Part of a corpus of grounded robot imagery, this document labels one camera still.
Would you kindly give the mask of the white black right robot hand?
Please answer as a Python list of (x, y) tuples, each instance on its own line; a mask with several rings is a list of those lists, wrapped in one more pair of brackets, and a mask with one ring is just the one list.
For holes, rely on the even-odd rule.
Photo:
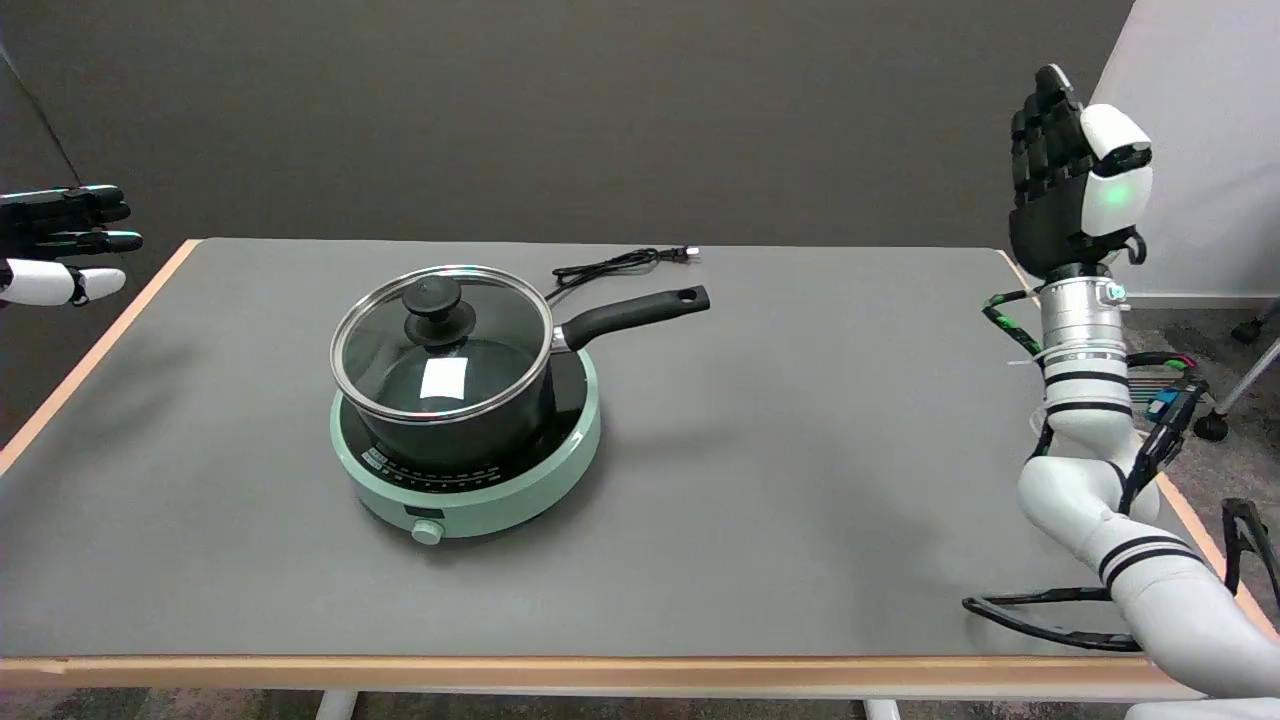
[(1047, 281), (1061, 266), (1098, 266), (1124, 250), (1146, 260), (1137, 227), (1155, 183), (1153, 142), (1123, 110), (1084, 104), (1055, 63), (1010, 120), (1015, 263)]

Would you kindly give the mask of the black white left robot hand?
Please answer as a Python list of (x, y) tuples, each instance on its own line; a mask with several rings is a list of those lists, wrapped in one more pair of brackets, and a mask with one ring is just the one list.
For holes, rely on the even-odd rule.
[(119, 292), (127, 273), (77, 266), (68, 258), (142, 249), (143, 237), (108, 227), (131, 217), (115, 184), (88, 184), (1, 196), (3, 306), (84, 306)]

